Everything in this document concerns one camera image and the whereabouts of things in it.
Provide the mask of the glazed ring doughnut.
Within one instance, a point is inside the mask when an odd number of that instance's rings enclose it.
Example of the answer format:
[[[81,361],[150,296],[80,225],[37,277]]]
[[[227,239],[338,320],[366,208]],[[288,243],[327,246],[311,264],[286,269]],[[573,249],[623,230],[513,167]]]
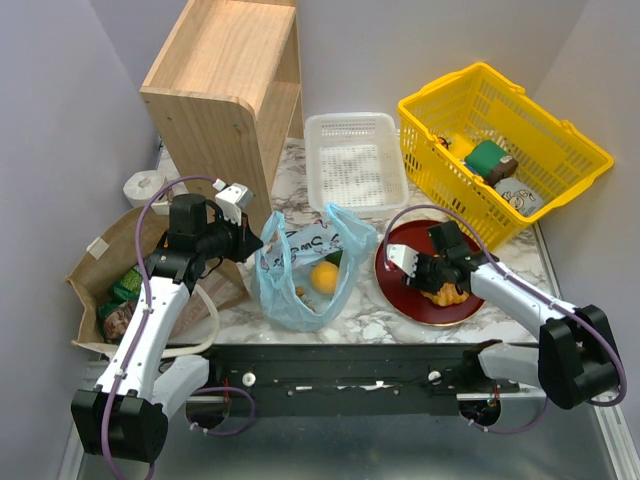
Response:
[[[421,295],[439,307],[459,305],[467,301],[470,294],[453,283],[444,283],[437,293],[421,291]]]

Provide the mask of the light blue plastic bag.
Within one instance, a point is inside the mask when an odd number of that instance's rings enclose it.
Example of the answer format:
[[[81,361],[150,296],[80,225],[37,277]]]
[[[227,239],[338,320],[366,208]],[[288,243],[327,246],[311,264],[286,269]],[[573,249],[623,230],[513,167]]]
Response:
[[[250,291],[271,323],[297,332],[318,331],[342,312],[378,240],[372,225],[334,204],[297,231],[275,212],[260,238],[264,246],[253,256]],[[312,271],[333,254],[340,256],[329,264],[337,269],[336,286],[323,293],[312,285]]]

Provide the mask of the brown paper bag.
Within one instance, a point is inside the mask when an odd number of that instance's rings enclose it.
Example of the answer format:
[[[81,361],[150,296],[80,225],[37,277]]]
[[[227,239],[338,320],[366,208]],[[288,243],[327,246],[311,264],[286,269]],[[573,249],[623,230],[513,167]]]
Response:
[[[137,264],[135,230],[141,211],[140,207],[130,210],[98,236],[66,278],[84,307],[77,338],[72,343],[109,358],[115,355],[117,346],[104,339],[98,309],[109,301],[110,287]],[[198,282],[170,335],[162,354],[164,359],[201,353],[210,347],[220,330],[219,312],[248,297],[241,289],[236,297],[217,306],[212,286],[211,278]]]

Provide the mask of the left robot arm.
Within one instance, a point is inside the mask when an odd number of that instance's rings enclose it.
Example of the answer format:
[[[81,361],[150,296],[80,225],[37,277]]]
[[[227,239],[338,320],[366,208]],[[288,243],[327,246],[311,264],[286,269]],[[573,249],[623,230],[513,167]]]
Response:
[[[123,340],[95,386],[72,400],[86,453],[153,464],[171,417],[187,398],[220,387],[220,368],[200,354],[178,356],[163,374],[157,369],[207,261],[244,262],[262,247],[244,211],[251,197],[234,184],[212,200],[200,194],[174,198],[167,231],[142,257],[141,293]]]

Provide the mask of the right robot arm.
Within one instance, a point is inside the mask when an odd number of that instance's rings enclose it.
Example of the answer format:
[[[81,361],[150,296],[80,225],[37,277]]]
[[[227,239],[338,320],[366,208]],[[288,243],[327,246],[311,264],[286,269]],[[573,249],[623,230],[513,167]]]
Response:
[[[487,251],[472,251],[453,221],[427,233],[431,254],[403,244],[386,248],[388,262],[403,272],[405,285],[430,294],[451,285],[498,307],[537,341],[534,347],[490,342],[479,348],[459,370],[467,389],[480,392],[496,379],[514,380],[543,390],[565,410],[622,389],[621,361],[602,310],[559,300]]]

